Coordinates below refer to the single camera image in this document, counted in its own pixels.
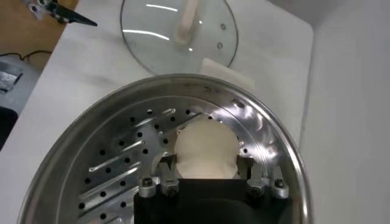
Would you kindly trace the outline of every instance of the glass lid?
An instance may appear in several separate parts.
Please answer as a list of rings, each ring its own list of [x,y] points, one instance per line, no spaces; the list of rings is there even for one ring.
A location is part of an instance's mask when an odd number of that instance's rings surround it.
[[[123,37],[154,75],[197,73],[204,58],[229,66],[238,33],[225,0],[124,0]]]

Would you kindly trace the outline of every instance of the black cable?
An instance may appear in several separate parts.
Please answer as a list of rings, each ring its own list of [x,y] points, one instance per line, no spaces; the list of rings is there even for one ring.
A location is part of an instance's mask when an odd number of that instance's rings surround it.
[[[51,54],[52,52],[51,51],[38,50],[38,51],[33,51],[31,53],[28,53],[24,57],[21,54],[19,54],[19,53],[9,52],[9,53],[5,53],[5,54],[0,54],[0,57],[7,56],[7,55],[17,55],[17,56],[19,56],[20,60],[24,61],[24,59],[29,58],[31,55],[39,54],[39,53]]]
[[[24,56],[23,58],[21,58],[22,61],[24,61],[24,59],[26,58],[29,58],[31,55],[34,55],[34,54],[38,54],[38,53],[46,53],[46,54],[51,54],[52,52],[51,51],[42,51],[42,50],[39,50],[39,51],[33,51],[29,54],[27,54],[26,56]]]
[[[14,52],[5,53],[5,54],[0,54],[0,57],[7,56],[7,55],[17,55],[17,56],[19,56],[19,59],[20,59],[20,60],[23,60],[21,54],[19,54],[19,53],[14,53]]]

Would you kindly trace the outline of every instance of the white table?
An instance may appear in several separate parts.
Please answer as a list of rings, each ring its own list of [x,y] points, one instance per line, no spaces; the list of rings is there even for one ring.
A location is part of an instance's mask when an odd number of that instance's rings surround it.
[[[248,75],[256,95],[298,142],[313,31],[261,0],[229,0],[239,46],[232,69]],[[0,152],[0,217],[16,223],[44,156],[83,111],[111,91],[150,77],[131,56],[119,25],[121,0],[81,0],[76,10],[98,27],[68,25]]]

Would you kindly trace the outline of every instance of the white dough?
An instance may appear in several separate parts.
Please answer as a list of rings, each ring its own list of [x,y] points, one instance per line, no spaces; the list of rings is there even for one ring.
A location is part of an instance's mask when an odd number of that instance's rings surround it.
[[[183,178],[231,179],[237,174],[238,140],[225,124],[200,120],[177,137],[176,168]]]

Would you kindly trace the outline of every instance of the white wall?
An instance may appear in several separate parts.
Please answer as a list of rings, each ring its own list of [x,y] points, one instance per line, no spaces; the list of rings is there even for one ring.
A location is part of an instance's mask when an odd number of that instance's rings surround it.
[[[333,9],[348,0],[269,0],[297,17],[315,25]]]
[[[390,1],[347,1],[314,29],[302,138],[316,223],[390,223]]]

